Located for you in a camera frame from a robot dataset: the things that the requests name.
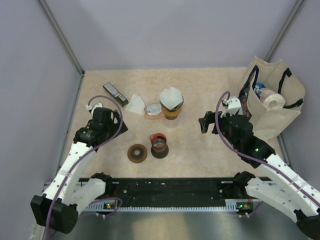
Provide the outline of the clear glass carafe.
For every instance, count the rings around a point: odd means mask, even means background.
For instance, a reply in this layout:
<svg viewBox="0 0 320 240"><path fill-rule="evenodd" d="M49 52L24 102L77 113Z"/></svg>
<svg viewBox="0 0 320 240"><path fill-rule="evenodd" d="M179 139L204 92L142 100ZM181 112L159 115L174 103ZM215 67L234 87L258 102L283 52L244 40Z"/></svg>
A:
<svg viewBox="0 0 320 240"><path fill-rule="evenodd" d="M166 116L165 117L168 121L178 121L179 117L178 116Z"/></svg>

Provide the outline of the white coffee filter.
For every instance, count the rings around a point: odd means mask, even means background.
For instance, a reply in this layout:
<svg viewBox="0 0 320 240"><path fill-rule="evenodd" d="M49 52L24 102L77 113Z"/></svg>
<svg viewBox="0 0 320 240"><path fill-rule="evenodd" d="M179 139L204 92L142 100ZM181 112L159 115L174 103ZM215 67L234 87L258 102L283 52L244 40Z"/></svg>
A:
<svg viewBox="0 0 320 240"><path fill-rule="evenodd" d="M139 95L133 94L125 110L139 115L144 115L145 103Z"/></svg>
<svg viewBox="0 0 320 240"><path fill-rule="evenodd" d="M159 100L164 98L179 98L183 96L181 91L175 87L165 88L159 95Z"/></svg>

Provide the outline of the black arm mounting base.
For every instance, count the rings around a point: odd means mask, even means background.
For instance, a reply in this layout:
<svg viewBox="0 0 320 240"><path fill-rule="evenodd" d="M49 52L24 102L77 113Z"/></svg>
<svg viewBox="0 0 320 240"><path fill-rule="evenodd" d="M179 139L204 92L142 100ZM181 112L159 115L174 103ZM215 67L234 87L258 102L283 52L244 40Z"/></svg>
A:
<svg viewBox="0 0 320 240"><path fill-rule="evenodd" d="M250 197L232 177L110 178L98 199L118 197L122 207L224 207Z"/></svg>

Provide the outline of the white paper roll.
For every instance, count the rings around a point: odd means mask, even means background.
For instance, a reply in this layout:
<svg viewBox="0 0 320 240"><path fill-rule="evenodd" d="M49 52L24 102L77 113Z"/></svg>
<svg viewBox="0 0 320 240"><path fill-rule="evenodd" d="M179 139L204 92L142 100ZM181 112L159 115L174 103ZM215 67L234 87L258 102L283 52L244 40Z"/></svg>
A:
<svg viewBox="0 0 320 240"><path fill-rule="evenodd" d="M286 100L279 93L267 92L260 96L263 106L268 110L280 110L285 106Z"/></svg>

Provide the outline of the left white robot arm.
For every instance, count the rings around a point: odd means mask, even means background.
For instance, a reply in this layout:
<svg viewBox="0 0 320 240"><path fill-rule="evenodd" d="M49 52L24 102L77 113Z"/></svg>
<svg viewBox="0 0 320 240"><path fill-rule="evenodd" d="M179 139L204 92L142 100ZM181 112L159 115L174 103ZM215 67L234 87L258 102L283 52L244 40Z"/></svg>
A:
<svg viewBox="0 0 320 240"><path fill-rule="evenodd" d="M103 173L94 174L81 189L76 186L98 149L128 130L121 110L96 107L90 113L92 118L76 131L70 151L51 184L30 202L38 225L63 234L73 230L79 215L97 197L106 199L113 194L114 187Z"/></svg>

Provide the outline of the black toothpaste box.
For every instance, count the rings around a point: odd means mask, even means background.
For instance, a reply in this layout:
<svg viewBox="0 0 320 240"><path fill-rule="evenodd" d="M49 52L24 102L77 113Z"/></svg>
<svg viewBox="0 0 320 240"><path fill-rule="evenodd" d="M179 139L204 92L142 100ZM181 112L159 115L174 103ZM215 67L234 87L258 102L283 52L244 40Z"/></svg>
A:
<svg viewBox="0 0 320 240"><path fill-rule="evenodd" d="M116 100L116 102L121 107L125 107L129 103L128 99L122 93L120 93L110 82L107 82L102 87Z"/></svg>

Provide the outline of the blue snack package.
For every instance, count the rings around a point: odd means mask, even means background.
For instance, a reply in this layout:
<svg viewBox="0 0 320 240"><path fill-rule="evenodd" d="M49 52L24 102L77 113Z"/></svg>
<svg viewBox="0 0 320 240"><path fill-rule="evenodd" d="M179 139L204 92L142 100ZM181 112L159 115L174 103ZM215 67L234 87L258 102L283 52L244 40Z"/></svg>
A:
<svg viewBox="0 0 320 240"><path fill-rule="evenodd" d="M259 91L264 88L265 88L265 85L263 83L256 83L256 85L254 86L253 91L258 98L260 98Z"/></svg>

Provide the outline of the clear ribbed glass dripper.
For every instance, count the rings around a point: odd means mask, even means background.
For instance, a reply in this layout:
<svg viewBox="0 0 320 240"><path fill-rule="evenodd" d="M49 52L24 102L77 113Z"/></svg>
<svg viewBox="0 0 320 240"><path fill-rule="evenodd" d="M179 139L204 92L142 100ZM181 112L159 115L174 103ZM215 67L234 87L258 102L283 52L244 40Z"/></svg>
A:
<svg viewBox="0 0 320 240"><path fill-rule="evenodd" d="M184 104L184 97L174 97L170 99L168 97L160 99L160 104L163 108L169 112L174 112L179 109Z"/></svg>

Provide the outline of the red rimmed glass carafe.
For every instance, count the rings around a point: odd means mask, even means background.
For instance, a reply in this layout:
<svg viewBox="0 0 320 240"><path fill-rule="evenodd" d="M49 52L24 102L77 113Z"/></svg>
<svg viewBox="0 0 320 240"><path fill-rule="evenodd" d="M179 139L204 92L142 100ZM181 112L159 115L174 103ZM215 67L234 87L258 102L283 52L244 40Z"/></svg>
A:
<svg viewBox="0 0 320 240"><path fill-rule="evenodd" d="M165 158L169 153L167 138L162 133L155 133L149 136L151 143L151 154L157 159Z"/></svg>

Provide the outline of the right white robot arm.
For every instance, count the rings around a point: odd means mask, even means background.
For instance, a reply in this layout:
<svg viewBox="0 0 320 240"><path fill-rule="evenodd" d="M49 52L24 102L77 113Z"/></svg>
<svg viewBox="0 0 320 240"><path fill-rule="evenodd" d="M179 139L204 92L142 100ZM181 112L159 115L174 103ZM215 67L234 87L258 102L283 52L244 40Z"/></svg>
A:
<svg viewBox="0 0 320 240"><path fill-rule="evenodd" d="M201 132L219 135L225 145L244 162L264 173L273 184L245 172L237 176L233 192L239 198L257 198L289 217L312 240L320 238L320 192L310 185L265 141L254 136L253 125L242 115L205 113L199 118Z"/></svg>

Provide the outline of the pink liquid bottle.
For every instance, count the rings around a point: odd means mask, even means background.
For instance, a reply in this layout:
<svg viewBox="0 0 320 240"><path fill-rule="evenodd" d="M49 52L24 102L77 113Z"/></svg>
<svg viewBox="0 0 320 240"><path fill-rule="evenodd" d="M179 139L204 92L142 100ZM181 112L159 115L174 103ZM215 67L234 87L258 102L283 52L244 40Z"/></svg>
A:
<svg viewBox="0 0 320 240"><path fill-rule="evenodd" d="M164 116L160 103L152 103L144 108L145 117L147 119L159 119Z"/></svg>

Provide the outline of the beige canvas tote bag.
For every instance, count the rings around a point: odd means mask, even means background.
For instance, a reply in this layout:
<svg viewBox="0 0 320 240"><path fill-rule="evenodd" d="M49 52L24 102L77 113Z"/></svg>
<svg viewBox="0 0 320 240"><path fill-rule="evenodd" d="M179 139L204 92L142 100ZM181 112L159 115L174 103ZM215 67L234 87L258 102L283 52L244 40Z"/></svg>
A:
<svg viewBox="0 0 320 240"><path fill-rule="evenodd" d="M282 95L285 105L282 109L267 110L254 92L256 83L262 83L267 90ZM306 90L290 68L279 60L268 63L254 57L247 67L238 87L241 103L240 114L253 125L253 133L268 141L277 137L301 113Z"/></svg>

